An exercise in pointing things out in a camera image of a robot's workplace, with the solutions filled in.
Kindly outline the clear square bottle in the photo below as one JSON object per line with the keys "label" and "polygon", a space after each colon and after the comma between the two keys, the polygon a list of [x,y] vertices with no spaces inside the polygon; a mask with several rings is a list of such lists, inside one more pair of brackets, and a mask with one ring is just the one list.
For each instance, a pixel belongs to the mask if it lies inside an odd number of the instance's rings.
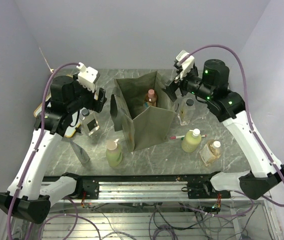
{"label": "clear square bottle", "polygon": [[100,129],[96,113],[86,108],[80,111],[80,123],[87,136],[91,136]]}

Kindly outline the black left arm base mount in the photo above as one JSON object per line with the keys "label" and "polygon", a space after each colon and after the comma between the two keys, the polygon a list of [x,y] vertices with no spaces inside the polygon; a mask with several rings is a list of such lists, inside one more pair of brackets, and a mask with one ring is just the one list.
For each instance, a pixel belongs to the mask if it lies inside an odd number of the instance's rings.
{"label": "black left arm base mount", "polygon": [[73,192],[69,195],[72,199],[96,200],[99,196],[99,183],[92,177],[80,176],[74,173],[65,173],[64,177],[72,178],[76,181]]}

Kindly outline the olive green canvas bag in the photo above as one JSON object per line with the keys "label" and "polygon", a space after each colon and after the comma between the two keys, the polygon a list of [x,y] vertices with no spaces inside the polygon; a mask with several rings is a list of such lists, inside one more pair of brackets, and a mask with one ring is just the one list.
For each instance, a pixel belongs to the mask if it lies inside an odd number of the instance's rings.
{"label": "olive green canvas bag", "polygon": [[[115,78],[110,100],[114,131],[122,131],[129,152],[168,141],[175,117],[174,102],[163,91],[168,79],[158,71],[136,78]],[[149,89],[157,94],[157,107],[144,106]]]}

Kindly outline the orange bottle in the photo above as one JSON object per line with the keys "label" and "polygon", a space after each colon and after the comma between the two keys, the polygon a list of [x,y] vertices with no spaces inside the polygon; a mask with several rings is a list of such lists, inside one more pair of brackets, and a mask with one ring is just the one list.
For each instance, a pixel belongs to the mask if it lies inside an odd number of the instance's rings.
{"label": "orange bottle", "polygon": [[144,100],[144,106],[157,107],[157,94],[154,89],[149,89]]}

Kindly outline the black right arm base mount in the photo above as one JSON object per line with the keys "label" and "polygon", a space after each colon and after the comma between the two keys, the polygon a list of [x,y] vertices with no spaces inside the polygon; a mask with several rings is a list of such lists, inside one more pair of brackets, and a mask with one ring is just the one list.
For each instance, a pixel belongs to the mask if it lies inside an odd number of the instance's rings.
{"label": "black right arm base mount", "polygon": [[218,173],[220,173],[220,171],[215,171],[210,174],[182,175],[180,180],[187,182],[187,184],[181,191],[187,193],[189,199],[217,199],[218,196],[222,199],[229,199],[231,198],[230,191],[217,191],[210,183],[211,178]]}

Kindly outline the green lotion bottle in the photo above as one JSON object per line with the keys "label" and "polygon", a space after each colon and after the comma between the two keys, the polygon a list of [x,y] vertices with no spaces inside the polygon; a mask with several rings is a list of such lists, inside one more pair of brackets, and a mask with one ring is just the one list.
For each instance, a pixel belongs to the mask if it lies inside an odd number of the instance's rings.
{"label": "green lotion bottle", "polygon": [[106,159],[110,167],[118,166],[123,158],[122,148],[119,144],[119,139],[108,140],[106,143]]}

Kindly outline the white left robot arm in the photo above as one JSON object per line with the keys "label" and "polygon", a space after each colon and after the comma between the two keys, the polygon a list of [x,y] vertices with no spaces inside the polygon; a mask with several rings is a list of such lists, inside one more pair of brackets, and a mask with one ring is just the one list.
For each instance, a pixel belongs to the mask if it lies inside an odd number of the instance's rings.
{"label": "white left robot arm", "polygon": [[41,224],[50,208],[64,197],[79,198],[84,191],[83,179],[64,173],[47,187],[42,180],[52,153],[71,128],[73,116],[86,108],[100,113],[106,102],[106,91],[96,89],[98,75],[84,78],[61,75],[50,85],[51,96],[44,102],[44,112],[37,115],[33,138],[23,164],[6,192],[0,192],[0,209],[5,213]]}

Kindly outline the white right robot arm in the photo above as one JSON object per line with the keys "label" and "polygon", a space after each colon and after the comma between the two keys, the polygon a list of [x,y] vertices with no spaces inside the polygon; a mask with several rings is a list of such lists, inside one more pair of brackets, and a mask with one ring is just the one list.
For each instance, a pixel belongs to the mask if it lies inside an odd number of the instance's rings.
{"label": "white right robot arm", "polygon": [[240,94],[228,88],[229,68],[221,60],[209,59],[204,63],[202,76],[198,75],[194,60],[175,61],[177,75],[163,89],[175,101],[176,90],[203,99],[209,111],[216,116],[243,151],[250,170],[245,172],[216,172],[202,186],[203,194],[215,197],[220,191],[238,191],[256,200],[264,197],[274,186],[284,182],[284,164],[265,146]]}

